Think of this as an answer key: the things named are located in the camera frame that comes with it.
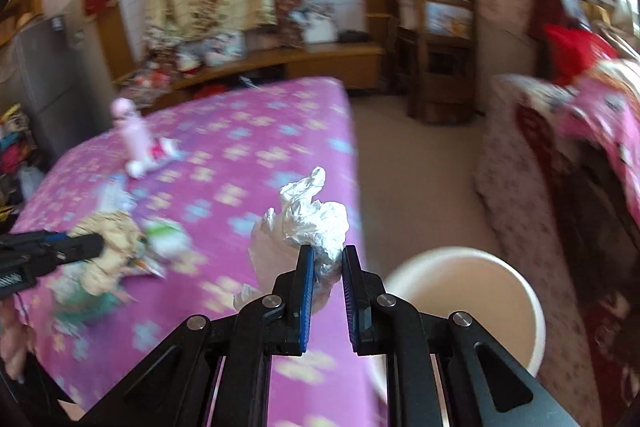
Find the metal screw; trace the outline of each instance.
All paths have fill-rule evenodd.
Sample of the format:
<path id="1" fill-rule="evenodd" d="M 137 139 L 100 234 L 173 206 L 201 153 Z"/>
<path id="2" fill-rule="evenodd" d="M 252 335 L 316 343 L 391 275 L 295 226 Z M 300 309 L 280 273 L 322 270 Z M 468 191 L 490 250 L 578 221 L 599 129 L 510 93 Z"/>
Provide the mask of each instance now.
<path id="1" fill-rule="evenodd" d="M 262 298 L 262 305 L 265 308 L 277 308 L 282 304 L 282 297 L 279 295 L 267 295 Z"/>
<path id="2" fill-rule="evenodd" d="M 455 312 L 453 314 L 453 321 L 457 325 L 462 326 L 463 328 L 466 328 L 467 326 L 470 326 L 474 320 L 473 320 L 473 317 L 469 315 L 467 312 Z"/>
<path id="3" fill-rule="evenodd" d="M 389 293 L 381 293 L 376 298 L 376 302 L 383 308 L 391 308 L 396 305 L 396 298 Z"/>
<path id="4" fill-rule="evenodd" d="M 193 315 L 193 317 L 189 317 L 187 321 L 187 327 L 191 331 L 198 331 L 204 328 L 207 325 L 207 319 L 202 315 Z"/>

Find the black handheld device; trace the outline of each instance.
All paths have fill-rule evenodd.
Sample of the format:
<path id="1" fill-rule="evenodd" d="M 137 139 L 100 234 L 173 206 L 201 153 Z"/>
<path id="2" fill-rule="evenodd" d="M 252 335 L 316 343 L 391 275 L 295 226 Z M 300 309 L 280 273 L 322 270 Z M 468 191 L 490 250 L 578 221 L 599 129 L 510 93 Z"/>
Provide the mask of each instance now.
<path id="1" fill-rule="evenodd" d="M 68 237 L 40 230 L 0 236 L 0 299 L 34 287 L 38 277 L 61 264 L 98 257 L 103 246 L 99 233 Z"/>

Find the pillow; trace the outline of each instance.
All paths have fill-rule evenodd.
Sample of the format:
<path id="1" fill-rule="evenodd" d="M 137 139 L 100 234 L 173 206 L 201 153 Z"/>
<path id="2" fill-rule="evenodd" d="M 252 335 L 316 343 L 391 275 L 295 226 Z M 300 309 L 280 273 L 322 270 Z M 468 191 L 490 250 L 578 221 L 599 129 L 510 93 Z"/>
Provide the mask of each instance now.
<path id="1" fill-rule="evenodd" d="M 613 46 L 590 31 L 551 24 L 545 24 L 544 31 L 558 75 L 556 86 L 569 86 L 577 75 L 599 60 L 618 57 Z"/>

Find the pink patterned blanket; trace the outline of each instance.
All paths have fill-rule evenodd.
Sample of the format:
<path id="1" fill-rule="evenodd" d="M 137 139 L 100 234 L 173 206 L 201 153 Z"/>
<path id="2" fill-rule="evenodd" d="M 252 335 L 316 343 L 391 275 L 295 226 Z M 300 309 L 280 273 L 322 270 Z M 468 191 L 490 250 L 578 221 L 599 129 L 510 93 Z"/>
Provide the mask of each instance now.
<path id="1" fill-rule="evenodd" d="M 640 227 L 640 64 L 602 60 L 574 84 L 578 94 L 560 109 L 556 132 L 603 147 Z"/>
<path id="2" fill-rule="evenodd" d="M 139 181 L 135 220 L 182 223 L 193 252 L 166 280 L 137 277 L 124 289 L 137 302 L 91 324 L 80 336 L 52 327 L 47 280 L 25 293 L 38 334 L 38 356 L 68 394 L 88 409 L 188 315 L 234 313 L 243 283 L 256 285 L 246 252 L 254 221 L 278 206 L 278 190 L 326 170 L 319 197 L 348 210 L 347 242 L 364 254 L 358 217 L 356 150 L 350 108 L 340 83 L 306 78 L 186 103 L 148 118 L 158 136 L 177 139 L 185 159 Z M 14 232 L 68 230 L 95 209 L 97 189 L 123 171 L 124 149 L 113 132 L 69 151 L 27 205 Z M 352 352 L 342 285 L 312 320 L 308 352 L 273 360 L 269 425 L 372 425 L 365 361 Z"/>

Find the bed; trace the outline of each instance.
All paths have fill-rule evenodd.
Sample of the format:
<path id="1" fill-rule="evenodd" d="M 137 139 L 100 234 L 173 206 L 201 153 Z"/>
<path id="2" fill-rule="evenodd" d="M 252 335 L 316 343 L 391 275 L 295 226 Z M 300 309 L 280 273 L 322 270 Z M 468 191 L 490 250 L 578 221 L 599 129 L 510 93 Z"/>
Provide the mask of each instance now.
<path id="1" fill-rule="evenodd" d="M 133 218 L 173 219 L 193 240 L 191 253 L 168 277 L 133 277 L 124 289 L 136 299 L 79 336 L 52 327 L 47 283 L 24 294 L 38 334 L 43 366 L 83 409 L 90 408 L 188 315 L 230 315 L 233 294 L 257 285 L 246 253 L 256 219 L 278 206 L 278 190 L 326 170 L 322 201 L 347 207 L 347 243 L 364 254 L 358 215 L 356 150 L 348 100 L 332 78 L 303 78 L 260 89 L 235 90 L 154 113 L 158 136 L 178 140 L 184 159 L 132 180 Z M 119 137 L 107 132 L 70 150 L 28 203 L 14 232 L 68 230 L 95 209 L 101 182 L 123 171 Z M 308 352 L 276 357 L 269 425 L 367 426 L 374 407 L 365 362 L 353 354 L 341 285 L 314 316 Z"/>

